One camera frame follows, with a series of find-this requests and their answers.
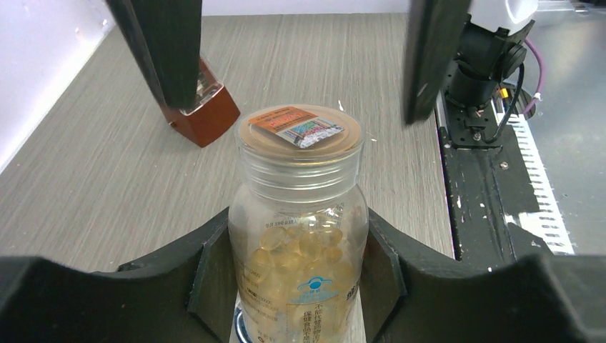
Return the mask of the white bottle cap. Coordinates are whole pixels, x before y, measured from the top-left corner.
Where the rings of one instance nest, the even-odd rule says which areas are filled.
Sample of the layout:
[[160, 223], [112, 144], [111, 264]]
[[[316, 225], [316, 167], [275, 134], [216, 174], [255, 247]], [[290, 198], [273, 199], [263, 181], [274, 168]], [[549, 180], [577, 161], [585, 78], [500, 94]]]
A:
[[271, 106], [243, 116], [234, 134], [245, 152], [273, 159], [331, 159], [359, 151], [364, 141], [353, 117], [309, 104]]

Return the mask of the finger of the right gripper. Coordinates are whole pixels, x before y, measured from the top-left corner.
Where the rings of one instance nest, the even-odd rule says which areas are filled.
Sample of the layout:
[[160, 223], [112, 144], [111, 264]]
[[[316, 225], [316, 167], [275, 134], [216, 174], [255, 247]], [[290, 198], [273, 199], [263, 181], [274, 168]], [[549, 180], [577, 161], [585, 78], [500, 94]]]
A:
[[199, 74], [202, 0], [106, 2], [156, 101], [193, 106]]
[[403, 124], [429, 119], [468, 18], [467, 0], [410, 4], [403, 55]]

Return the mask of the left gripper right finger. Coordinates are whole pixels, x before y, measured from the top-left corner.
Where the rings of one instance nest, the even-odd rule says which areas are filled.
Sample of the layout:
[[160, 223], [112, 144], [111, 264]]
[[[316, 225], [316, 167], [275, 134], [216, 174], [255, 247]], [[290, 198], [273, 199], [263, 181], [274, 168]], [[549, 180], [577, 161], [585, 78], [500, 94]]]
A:
[[368, 342], [603, 342], [605, 258], [534, 254], [476, 269], [369, 213]]

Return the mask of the clear pill bottle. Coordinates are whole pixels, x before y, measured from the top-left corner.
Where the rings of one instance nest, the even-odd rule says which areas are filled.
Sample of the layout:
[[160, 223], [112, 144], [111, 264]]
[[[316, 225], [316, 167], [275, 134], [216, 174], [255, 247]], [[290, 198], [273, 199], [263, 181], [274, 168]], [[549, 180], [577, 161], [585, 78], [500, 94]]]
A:
[[228, 228], [244, 334], [250, 342], [343, 342], [369, 233], [362, 147], [239, 152], [242, 183]]

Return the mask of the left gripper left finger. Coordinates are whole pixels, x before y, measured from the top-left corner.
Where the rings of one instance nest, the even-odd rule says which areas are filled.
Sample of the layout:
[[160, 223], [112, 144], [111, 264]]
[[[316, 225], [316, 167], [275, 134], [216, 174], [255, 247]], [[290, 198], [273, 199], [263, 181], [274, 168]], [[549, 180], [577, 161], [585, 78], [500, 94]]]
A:
[[228, 342], [237, 283], [222, 211], [115, 272], [1, 258], [3, 342]]

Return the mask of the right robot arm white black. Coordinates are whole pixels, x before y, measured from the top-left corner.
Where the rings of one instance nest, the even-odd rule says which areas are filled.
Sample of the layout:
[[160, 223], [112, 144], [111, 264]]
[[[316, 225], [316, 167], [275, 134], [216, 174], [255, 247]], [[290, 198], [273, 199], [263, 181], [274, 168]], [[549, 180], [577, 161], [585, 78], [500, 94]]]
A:
[[[175, 109], [194, 104], [202, 32], [200, 1], [109, 1], [154, 98]], [[413, 1], [405, 41], [402, 121], [426, 120], [447, 69], [465, 107], [487, 103], [496, 82], [523, 61], [536, 1]]]

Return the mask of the blue round pill box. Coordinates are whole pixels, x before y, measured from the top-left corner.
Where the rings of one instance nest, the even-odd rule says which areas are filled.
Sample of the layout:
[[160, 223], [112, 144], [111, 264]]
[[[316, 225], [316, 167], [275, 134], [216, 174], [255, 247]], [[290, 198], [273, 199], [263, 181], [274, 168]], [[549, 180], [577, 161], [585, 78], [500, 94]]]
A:
[[240, 304], [237, 304], [234, 310], [234, 342], [238, 343], [252, 343], [252, 339], [248, 335], [245, 327], [243, 309]]

